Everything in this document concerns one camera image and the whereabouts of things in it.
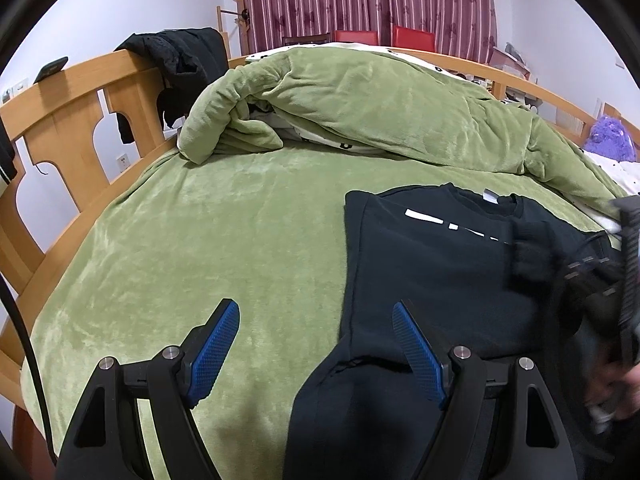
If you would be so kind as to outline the person right hand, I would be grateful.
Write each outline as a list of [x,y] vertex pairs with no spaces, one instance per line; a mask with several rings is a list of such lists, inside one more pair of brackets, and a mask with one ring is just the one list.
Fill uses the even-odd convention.
[[640,365],[625,368],[614,363],[596,364],[587,382],[585,402],[601,404],[608,400],[617,386],[625,385],[626,393],[615,411],[616,419],[625,419],[639,411]]

